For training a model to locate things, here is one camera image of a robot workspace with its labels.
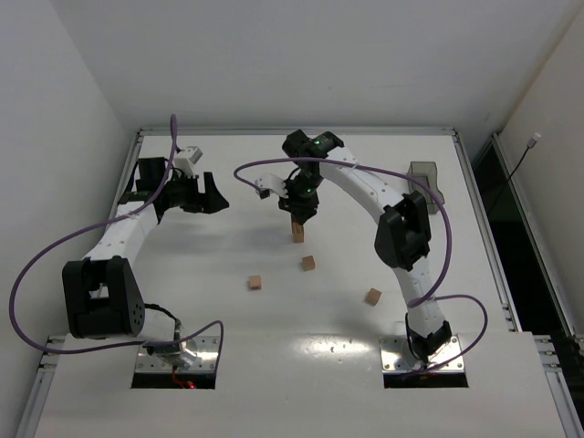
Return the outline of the dark long wood block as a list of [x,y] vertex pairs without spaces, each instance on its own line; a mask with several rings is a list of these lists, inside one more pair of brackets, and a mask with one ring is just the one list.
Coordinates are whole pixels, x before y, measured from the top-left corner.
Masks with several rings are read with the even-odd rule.
[[298,222],[296,222],[296,221],[293,221],[292,222],[291,227],[292,227],[292,233],[294,235],[298,235],[298,234],[303,234],[304,233],[303,226],[301,224],[299,224]]

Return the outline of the grey transparent plastic bin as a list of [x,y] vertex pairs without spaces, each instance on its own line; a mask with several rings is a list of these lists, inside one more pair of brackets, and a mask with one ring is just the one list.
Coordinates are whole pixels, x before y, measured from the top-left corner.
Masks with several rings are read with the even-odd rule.
[[410,162],[407,174],[413,178],[413,182],[408,182],[409,192],[421,193],[426,201],[428,214],[438,214],[439,205],[444,204],[444,197],[438,187],[436,162]]

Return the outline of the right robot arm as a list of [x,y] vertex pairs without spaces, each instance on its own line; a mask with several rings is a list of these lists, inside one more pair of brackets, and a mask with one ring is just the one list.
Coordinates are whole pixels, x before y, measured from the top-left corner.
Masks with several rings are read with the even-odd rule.
[[374,249],[398,279],[408,307],[406,332],[412,355],[426,362],[452,336],[438,303],[431,298],[433,281],[428,255],[431,241],[424,196],[391,188],[374,171],[361,169],[343,141],[327,131],[313,139],[304,131],[288,134],[283,146],[295,160],[297,174],[283,182],[280,209],[302,226],[316,215],[317,188],[327,180],[336,184],[370,215],[377,225]]

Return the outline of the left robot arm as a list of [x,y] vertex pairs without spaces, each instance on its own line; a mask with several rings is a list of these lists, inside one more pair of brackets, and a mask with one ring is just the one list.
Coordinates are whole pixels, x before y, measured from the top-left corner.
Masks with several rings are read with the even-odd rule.
[[117,202],[114,223],[81,260],[63,267],[73,337],[154,343],[177,339],[177,319],[167,310],[145,304],[132,266],[167,211],[214,214],[228,208],[212,173],[196,174],[201,156],[198,148],[187,148],[172,161],[162,157],[137,161]]

